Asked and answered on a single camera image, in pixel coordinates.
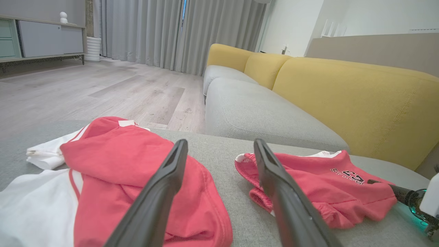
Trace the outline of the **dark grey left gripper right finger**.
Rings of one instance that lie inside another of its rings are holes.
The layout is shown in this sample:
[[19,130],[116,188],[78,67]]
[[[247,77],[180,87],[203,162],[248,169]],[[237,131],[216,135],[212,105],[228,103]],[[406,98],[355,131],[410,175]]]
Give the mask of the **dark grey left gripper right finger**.
[[263,139],[255,139],[259,184],[273,203],[284,247],[341,247],[342,243]]

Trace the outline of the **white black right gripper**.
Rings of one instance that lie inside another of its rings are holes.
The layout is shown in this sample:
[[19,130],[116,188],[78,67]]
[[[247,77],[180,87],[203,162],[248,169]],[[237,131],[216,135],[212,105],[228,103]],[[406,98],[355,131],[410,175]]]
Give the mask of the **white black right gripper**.
[[411,213],[424,227],[429,240],[439,240],[439,174],[431,180],[427,189],[412,191],[400,186],[388,184],[396,199],[408,206]]

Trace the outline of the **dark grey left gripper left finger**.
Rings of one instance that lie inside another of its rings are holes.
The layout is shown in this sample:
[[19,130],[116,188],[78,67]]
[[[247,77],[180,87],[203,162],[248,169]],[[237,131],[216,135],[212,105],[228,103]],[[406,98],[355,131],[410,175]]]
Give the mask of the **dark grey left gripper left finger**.
[[105,243],[106,247],[161,247],[174,196],[180,191],[188,141],[178,140]]

